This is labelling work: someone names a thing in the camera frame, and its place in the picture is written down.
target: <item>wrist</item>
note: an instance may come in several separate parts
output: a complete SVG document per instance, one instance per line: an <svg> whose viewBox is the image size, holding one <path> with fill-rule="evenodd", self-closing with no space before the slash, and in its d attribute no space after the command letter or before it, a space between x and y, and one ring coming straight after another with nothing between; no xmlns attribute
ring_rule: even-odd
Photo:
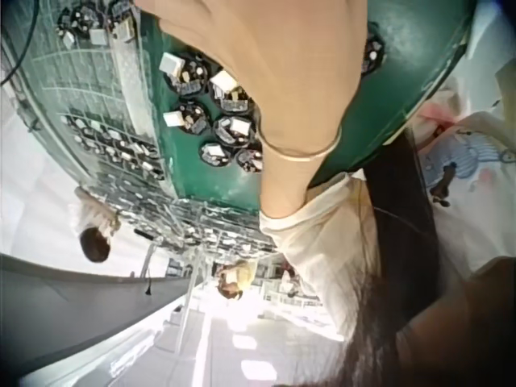
<svg viewBox="0 0 516 387"><path fill-rule="evenodd" d="M328 148L339 134L339 120L267 119L261 123L264 139L287 153L314 154Z"/></svg>

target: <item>white sleeve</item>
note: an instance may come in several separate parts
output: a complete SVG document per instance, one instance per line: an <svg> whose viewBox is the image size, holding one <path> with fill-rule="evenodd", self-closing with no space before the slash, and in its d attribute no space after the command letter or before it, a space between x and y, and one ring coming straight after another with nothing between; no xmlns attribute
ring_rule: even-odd
<svg viewBox="0 0 516 387"><path fill-rule="evenodd" d="M314 289L339 333L351 334L358 276L378 270L377 229L366 184L341 177L287 218L260 214L260 228Z"/></svg>

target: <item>long black hair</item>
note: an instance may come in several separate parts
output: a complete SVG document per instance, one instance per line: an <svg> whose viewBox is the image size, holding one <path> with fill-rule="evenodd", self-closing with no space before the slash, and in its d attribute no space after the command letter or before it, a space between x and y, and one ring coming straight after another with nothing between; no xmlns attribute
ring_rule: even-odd
<svg viewBox="0 0 516 387"><path fill-rule="evenodd" d="M382 148L364 167L364 172L377 224L381 272L368 275L355 287L356 327L344 344L335 371L323 381L305 384L306 387L406 385L397 349L400 332L439 298L441 263L445 260L441 257L433 211L409 134L400 135ZM357 206L360 218L362 205ZM500 366L489 369L481 377L463 380L456 374L430 372L418 374L414 380L416 385L471 386L485 381L491 381L487 385L511 385L504 379L504 373L510 369L510 356L498 354ZM490 379L493 375L497 377L495 382Z"/></svg>

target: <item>white wall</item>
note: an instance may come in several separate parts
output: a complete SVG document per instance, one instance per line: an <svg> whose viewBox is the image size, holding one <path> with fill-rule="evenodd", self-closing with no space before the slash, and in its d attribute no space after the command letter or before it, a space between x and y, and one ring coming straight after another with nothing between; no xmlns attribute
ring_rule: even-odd
<svg viewBox="0 0 516 387"><path fill-rule="evenodd" d="M45 152L16 115L2 90L0 251L19 259L82 273L128 277L142 268L149 242L122 225L109 259L88 261L69 225L77 183ZM150 265L163 277L169 257L157 249Z"/></svg>

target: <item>white shirt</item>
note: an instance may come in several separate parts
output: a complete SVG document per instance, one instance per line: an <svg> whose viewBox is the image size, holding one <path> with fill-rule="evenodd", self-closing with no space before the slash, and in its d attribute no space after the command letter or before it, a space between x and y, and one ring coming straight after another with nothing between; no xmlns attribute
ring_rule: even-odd
<svg viewBox="0 0 516 387"><path fill-rule="evenodd" d="M72 229L79 235L90 227L96 227L109 238L118 228L117 215L106 204L90 196L82 188L77 187L75 194L80 199L77 204L69 206Z"/></svg>
<svg viewBox="0 0 516 387"><path fill-rule="evenodd" d="M427 189L442 178L443 166L457 164L450 207L433 207L439 240L459 272L467 276L496 256L516 256L514 153L472 128L457 126L419 158ZM338 332L348 337L355 325L353 286L364 273L379 269L376 222L364 181L342 173L323 188L287 218L260 214L260 228L314 288Z"/></svg>

